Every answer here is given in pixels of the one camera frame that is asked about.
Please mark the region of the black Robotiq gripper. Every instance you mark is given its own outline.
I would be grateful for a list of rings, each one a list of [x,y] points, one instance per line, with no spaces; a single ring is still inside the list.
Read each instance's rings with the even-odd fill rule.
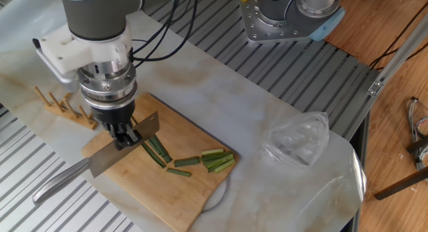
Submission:
[[[139,132],[132,129],[131,117],[134,109],[134,103],[111,110],[91,107],[95,119],[101,122],[113,137],[117,150],[122,150],[127,146],[134,146],[142,140]]]

